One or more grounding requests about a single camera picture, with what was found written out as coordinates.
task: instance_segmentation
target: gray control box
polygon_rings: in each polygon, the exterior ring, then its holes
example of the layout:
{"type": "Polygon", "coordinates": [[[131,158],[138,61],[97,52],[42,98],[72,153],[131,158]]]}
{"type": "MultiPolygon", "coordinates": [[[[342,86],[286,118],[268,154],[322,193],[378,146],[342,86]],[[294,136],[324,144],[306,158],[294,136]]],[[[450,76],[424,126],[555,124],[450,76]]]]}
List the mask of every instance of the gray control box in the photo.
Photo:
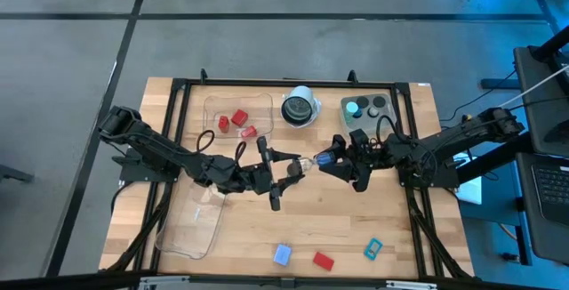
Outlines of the gray control box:
{"type": "MultiPolygon", "coordinates": [[[[384,115],[387,115],[391,120],[393,120],[393,123],[397,122],[397,116],[395,114],[395,110],[393,110],[391,98],[387,94],[378,93],[358,95],[342,98],[340,100],[340,120],[345,134],[356,129],[362,129],[370,139],[375,138],[377,121],[384,115]],[[362,112],[361,117],[352,117],[346,111],[346,105],[349,102],[355,102],[357,104],[362,112]]],[[[392,132],[387,120],[383,120],[383,122],[381,122],[380,132],[382,133],[382,136],[387,136],[387,133],[392,132]]]]}

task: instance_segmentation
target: small red object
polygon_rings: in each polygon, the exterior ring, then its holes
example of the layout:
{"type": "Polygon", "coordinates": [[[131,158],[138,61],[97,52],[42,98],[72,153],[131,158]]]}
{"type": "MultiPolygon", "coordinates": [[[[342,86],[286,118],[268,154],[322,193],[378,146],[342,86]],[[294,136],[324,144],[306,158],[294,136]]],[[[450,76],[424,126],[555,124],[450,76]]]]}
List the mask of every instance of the small red object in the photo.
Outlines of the small red object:
{"type": "Polygon", "coordinates": [[[325,256],[321,253],[317,253],[314,256],[314,260],[312,262],[319,265],[320,267],[328,270],[328,271],[331,271],[332,266],[334,265],[334,260],[328,258],[327,256],[325,256]]]}
{"type": "Polygon", "coordinates": [[[231,122],[233,122],[237,126],[241,126],[245,124],[249,115],[241,109],[238,109],[237,112],[231,117],[231,122]]]}
{"type": "Polygon", "coordinates": [[[244,138],[257,136],[257,129],[254,126],[249,125],[246,129],[241,132],[241,136],[244,138]]]}
{"type": "Polygon", "coordinates": [[[225,116],[221,116],[218,127],[223,133],[227,133],[229,131],[229,119],[225,116]]]}

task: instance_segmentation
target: desk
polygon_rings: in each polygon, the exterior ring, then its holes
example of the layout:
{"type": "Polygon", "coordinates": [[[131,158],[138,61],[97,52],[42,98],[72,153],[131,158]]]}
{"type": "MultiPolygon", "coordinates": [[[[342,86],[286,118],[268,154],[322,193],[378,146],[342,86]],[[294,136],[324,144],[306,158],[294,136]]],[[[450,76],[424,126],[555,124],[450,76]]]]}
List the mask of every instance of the desk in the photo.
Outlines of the desk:
{"type": "MultiPolygon", "coordinates": [[[[140,105],[142,120],[160,129],[169,98],[171,78],[151,77],[140,105]]],[[[322,102],[322,113],[313,125],[292,129],[279,116],[282,95],[290,87],[244,87],[193,85],[181,145],[194,150],[196,137],[204,130],[203,103],[210,95],[253,96],[269,93],[273,98],[274,130],[268,145],[279,151],[313,156],[330,145],[333,134],[342,133],[340,98],[358,94],[386,93],[387,90],[356,88],[313,88],[322,102]]],[[[440,131],[430,85],[410,84],[416,126],[420,137],[440,131]]],[[[405,102],[398,98],[401,110],[405,102]]],[[[408,121],[402,119],[409,133],[408,121]]],[[[235,145],[213,144],[205,153],[233,157],[235,145]]],[[[240,163],[260,162],[254,145],[249,145],[240,163]]],[[[183,173],[176,184],[190,184],[183,173]]],[[[461,214],[453,196],[443,189],[430,189],[437,234],[460,266],[473,274],[461,214]]],[[[147,182],[136,182],[117,198],[107,240],[100,260],[106,268],[118,259],[140,230],[148,194],[147,182]]],[[[405,190],[399,186],[396,170],[374,171],[369,188],[356,193],[346,182],[313,169],[299,184],[281,197],[280,212],[270,210],[268,196],[253,192],[227,196],[220,227],[210,252],[201,260],[161,253],[158,272],[177,274],[296,276],[342,278],[417,278],[405,190]],[[363,251],[371,238],[383,243],[372,262],[363,251]],[[273,262],[276,246],[293,249],[287,267],[273,262]],[[328,272],[312,263],[315,251],[335,260],[328,272]]],[[[148,267],[154,239],[147,243],[144,263],[148,267]]],[[[432,274],[429,242],[422,238],[427,268],[432,274]]]]}

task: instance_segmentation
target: laptop keyboard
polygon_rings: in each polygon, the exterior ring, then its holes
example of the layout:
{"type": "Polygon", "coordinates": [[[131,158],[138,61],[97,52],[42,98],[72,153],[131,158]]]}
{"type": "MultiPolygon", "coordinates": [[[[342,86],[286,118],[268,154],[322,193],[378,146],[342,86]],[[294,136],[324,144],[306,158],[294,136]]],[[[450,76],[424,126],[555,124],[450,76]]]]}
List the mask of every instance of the laptop keyboard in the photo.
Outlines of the laptop keyboard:
{"type": "Polygon", "coordinates": [[[534,166],[534,173],[542,203],[569,205],[569,172],[534,166]]]}

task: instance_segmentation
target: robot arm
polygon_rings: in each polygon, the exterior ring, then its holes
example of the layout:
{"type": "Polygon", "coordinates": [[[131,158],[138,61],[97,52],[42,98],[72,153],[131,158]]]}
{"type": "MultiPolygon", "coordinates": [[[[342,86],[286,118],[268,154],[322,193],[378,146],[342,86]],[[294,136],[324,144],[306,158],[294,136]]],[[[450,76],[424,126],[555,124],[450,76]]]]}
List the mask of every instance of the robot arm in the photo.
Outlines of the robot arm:
{"type": "Polygon", "coordinates": [[[244,149],[244,143],[237,147],[237,160],[221,155],[206,155],[202,152],[213,141],[213,131],[209,130],[200,134],[197,150],[192,152],[152,130],[142,122],[139,112],[133,109],[113,107],[98,130],[102,141],[130,145],[141,154],[142,163],[157,172],[176,165],[184,169],[196,184],[202,187],[215,184],[223,194],[241,193],[246,190],[253,190],[259,195],[269,192],[269,201],[274,211],[280,210],[279,197],[283,191],[304,177],[304,174],[298,173],[273,181],[271,161],[297,160],[301,156],[268,148],[264,136],[257,139],[262,162],[242,167],[238,158],[239,150],[244,149]],[[200,149],[200,139],[206,133],[210,133],[212,137],[207,145],[200,149]]]}
{"type": "Polygon", "coordinates": [[[346,147],[342,136],[334,135],[332,146],[316,157],[320,171],[350,182],[357,192],[367,189],[372,170],[390,167],[403,170],[405,181],[412,187],[434,187],[438,170],[454,169],[461,164],[453,161],[454,155],[484,141],[508,141],[524,130],[506,109],[487,109],[419,140],[397,133],[391,125],[394,133],[384,142],[379,138],[370,141],[362,130],[355,130],[349,134],[351,144],[346,147]]]}

